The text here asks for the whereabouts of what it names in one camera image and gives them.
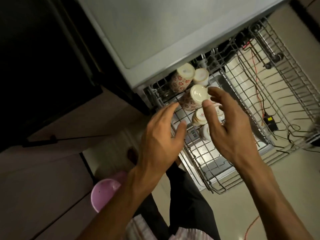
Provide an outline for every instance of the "black pants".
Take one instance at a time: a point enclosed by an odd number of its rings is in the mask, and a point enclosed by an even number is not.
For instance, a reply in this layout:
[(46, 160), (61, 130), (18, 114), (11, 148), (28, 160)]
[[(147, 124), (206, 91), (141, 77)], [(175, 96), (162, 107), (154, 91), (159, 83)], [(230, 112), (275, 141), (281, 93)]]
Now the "black pants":
[(134, 214), (142, 215), (158, 240), (167, 240), (179, 227), (198, 229), (220, 240), (214, 213), (190, 175), (174, 162), (166, 172), (171, 186), (170, 226), (168, 227), (150, 194)]

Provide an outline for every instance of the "wire rack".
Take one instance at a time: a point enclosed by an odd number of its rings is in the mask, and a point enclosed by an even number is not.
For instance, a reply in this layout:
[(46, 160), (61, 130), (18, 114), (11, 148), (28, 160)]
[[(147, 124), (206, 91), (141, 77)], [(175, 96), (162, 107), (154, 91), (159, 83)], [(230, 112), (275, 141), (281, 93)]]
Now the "wire rack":
[[(247, 113), (259, 153), (268, 165), (320, 138), (320, 94), (267, 18), (190, 63), (195, 68), (206, 68), (209, 85), (229, 92)], [(170, 90), (170, 78), (171, 75), (146, 88), (157, 107), (179, 101), (184, 93)], [(199, 136), (200, 127), (191, 123), (194, 112), (179, 106), (172, 119), (173, 134), (182, 120), (187, 122), (180, 158), (199, 190), (224, 193), (242, 179), (214, 144)], [(270, 117), (276, 128), (268, 126)]]

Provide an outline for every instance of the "forearm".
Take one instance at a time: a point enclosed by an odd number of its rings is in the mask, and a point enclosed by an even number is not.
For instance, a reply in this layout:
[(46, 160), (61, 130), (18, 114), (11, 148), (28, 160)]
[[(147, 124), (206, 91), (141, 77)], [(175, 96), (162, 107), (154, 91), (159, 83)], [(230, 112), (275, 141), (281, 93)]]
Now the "forearm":
[(78, 240), (121, 238), (135, 211), (154, 186), (145, 182), (136, 168), (132, 169), (127, 181), (81, 233)]
[(252, 195), (268, 239), (312, 239), (279, 189), (272, 170), (260, 158), (237, 169)]

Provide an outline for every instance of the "hand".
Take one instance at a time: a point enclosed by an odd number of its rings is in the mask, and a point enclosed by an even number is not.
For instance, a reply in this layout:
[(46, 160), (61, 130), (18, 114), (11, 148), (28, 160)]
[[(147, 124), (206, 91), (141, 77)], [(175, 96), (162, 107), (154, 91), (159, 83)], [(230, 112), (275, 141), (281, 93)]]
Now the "hand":
[(157, 185), (183, 148), (185, 121), (179, 124), (175, 138), (171, 138), (171, 119), (178, 105), (173, 103), (159, 110), (151, 118), (141, 139), (136, 168), (151, 188)]
[(209, 87), (211, 100), (222, 104), (226, 122), (219, 122), (214, 104), (205, 100), (202, 103), (205, 117), (209, 124), (212, 142), (221, 155), (235, 167), (247, 165), (253, 160), (261, 160), (249, 117), (229, 93), (217, 87)]

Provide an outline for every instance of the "right hand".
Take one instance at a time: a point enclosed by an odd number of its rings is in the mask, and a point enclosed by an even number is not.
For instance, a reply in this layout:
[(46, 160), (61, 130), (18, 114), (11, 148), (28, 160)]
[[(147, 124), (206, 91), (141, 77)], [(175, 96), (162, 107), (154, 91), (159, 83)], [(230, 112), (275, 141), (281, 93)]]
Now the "right hand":
[(229, 93), (217, 87), (209, 87), (211, 100), (222, 104), (225, 124), (221, 125), (214, 104), (210, 100), (202, 102), (204, 115), (208, 121), (210, 136), (216, 149), (235, 167), (247, 165), (250, 161), (261, 160), (249, 117)]

